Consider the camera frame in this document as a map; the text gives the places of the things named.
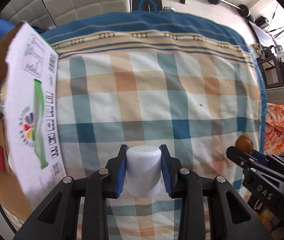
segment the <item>padded headboard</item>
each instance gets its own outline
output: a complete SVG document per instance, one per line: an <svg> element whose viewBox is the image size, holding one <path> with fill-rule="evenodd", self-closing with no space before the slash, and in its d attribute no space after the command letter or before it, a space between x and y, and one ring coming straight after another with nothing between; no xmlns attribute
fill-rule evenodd
<svg viewBox="0 0 284 240"><path fill-rule="evenodd" d="M43 2L11 0L0 13L0 17L15 23L27 21L40 29L49 29L55 25L60 26L103 13L130 11L129 0L43 0Z"/></svg>

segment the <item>white cylindrical object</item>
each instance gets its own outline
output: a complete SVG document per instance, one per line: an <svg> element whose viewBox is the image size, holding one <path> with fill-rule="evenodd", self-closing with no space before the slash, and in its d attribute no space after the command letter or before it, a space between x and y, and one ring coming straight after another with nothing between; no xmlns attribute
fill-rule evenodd
<svg viewBox="0 0 284 240"><path fill-rule="evenodd" d="M152 197L161 190L161 150L135 146L126 152L128 191L135 197Z"/></svg>

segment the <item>white tile floor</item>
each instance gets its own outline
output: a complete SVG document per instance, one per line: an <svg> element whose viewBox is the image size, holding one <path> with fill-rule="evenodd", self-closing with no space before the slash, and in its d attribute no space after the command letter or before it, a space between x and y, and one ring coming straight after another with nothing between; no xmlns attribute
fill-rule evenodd
<svg viewBox="0 0 284 240"><path fill-rule="evenodd" d="M242 35L248 45L255 42L244 19L237 14L235 8L232 9L225 3L213 5L207 0L186 0L186 3L182 4L179 0L162 0L162 5L173 7L176 12L197 15L228 26Z"/></svg>

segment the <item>brown oval object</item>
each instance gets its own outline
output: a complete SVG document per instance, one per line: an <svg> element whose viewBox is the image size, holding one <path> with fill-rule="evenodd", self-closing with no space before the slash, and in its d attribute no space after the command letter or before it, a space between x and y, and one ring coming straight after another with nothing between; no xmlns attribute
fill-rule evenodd
<svg viewBox="0 0 284 240"><path fill-rule="evenodd" d="M242 134L235 142L235 148L249 155L253 154L253 142L250 136Z"/></svg>

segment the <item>cardboard box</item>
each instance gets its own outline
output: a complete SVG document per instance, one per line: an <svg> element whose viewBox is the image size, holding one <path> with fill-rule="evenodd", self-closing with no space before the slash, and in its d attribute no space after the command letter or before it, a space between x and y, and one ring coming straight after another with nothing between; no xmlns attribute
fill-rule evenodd
<svg viewBox="0 0 284 240"><path fill-rule="evenodd" d="M57 61L54 50L26 23L0 40L0 85L7 78L5 113L0 120L7 172L0 171L0 203L23 221L66 175L56 131ZM32 124L25 123L30 119ZM7 163L9 150L15 174Z"/></svg>

